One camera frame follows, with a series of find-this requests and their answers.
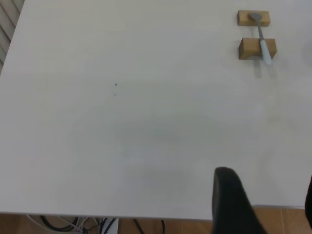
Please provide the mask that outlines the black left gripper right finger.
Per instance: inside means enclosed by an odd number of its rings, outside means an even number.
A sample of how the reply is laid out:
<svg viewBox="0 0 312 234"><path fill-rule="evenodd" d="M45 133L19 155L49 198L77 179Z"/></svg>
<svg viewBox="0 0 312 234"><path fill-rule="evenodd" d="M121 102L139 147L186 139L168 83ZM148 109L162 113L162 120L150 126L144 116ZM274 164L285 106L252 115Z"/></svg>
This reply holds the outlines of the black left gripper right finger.
<svg viewBox="0 0 312 234"><path fill-rule="evenodd" d="M308 221L312 221L312 177L310 179L305 200L305 216Z"/></svg>

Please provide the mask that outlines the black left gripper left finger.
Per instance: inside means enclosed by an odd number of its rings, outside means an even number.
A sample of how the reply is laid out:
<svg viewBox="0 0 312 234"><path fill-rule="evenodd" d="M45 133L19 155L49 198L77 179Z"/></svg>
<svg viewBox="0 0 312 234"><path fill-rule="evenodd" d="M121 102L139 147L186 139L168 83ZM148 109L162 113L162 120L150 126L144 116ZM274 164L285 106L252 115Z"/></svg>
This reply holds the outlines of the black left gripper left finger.
<svg viewBox="0 0 312 234"><path fill-rule="evenodd" d="M214 234L265 234L237 173L227 167L214 171L212 196Z"/></svg>

